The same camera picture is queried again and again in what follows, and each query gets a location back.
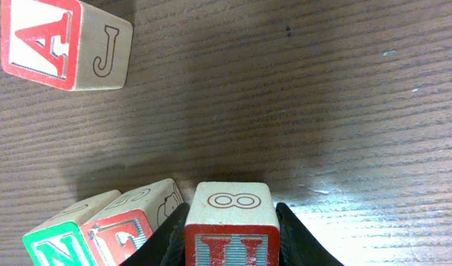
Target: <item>green block face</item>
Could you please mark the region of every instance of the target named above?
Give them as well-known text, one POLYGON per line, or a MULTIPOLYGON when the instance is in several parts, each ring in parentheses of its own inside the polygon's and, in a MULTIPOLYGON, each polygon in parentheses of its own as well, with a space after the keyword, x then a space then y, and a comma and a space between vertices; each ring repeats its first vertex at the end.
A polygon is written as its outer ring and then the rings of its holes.
POLYGON ((94 265, 92 255, 74 222, 65 222, 22 238, 31 259, 40 266, 94 265))

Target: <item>black object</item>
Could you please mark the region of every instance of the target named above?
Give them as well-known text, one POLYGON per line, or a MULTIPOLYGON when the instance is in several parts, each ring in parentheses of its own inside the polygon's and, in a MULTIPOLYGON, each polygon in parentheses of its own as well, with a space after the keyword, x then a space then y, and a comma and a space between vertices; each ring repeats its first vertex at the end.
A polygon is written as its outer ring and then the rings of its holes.
POLYGON ((323 248, 287 204, 280 202, 275 211, 280 223, 280 266, 342 266, 323 248))
POLYGON ((184 266, 185 220, 190 206, 180 204, 147 242, 125 260, 122 266, 184 266))
MULTIPOLYGON (((184 266, 185 220, 190 206, 183 203, 152 234, 147 242, 121 266, 184 266)), ((280 223, 279 266, 342 266, 285 203, 277 204, 280 223)))

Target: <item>wooden table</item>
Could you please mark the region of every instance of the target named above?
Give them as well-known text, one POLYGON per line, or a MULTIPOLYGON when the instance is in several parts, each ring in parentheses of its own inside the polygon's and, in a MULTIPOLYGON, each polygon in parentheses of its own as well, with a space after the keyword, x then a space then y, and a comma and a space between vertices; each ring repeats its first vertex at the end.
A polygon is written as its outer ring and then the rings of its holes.
POLYGON ((345 265, 452 265, 452 1, 92 0, 131 21, 126 87, 0 64, 0 264, 77 200, 266 182, 345 265))

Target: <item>toy block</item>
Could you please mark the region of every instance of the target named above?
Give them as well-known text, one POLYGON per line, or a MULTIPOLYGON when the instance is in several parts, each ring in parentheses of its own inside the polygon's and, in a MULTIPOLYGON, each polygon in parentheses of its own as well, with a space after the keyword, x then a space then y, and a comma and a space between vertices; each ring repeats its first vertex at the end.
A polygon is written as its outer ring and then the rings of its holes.
POLYGON ((183 202, 172 179, 124 193, 82 225, 98 265, 119 265, 183 202))
POLYGON ((66 91, 124 86, 132 25, 76 0, 2 0, 5 72, 66 91))
POLYGON ((277 266, 280 226, 263 183, 200 183, 185 223, 187 266, 277 266))
POLYGON ((34 265, 95 265, 80 226, 120 195, 113 190, 76 202, 24 235, 34 265))

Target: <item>wooden alphabet block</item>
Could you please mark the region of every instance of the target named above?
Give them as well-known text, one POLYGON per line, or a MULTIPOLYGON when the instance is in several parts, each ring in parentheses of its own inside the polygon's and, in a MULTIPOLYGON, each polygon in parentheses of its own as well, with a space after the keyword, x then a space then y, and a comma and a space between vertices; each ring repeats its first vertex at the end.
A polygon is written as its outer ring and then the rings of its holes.
POLYGON ((119 265, 174 212, 182 196, 172 179, 124 193, 82 226, 98 265, 119 265))
POLYGON ((200 183, 185 223, 187 266, 277 266, 280 229, 263 183, 200 183))
POLYGON ((124 86, 132 25, 76 0, 2 0, 1 65, 67 90, 124 86))
POLYGON ((80 226, 120 195, 113 190, 77 202, 24 235, 34 265, 95 265, 80 226))

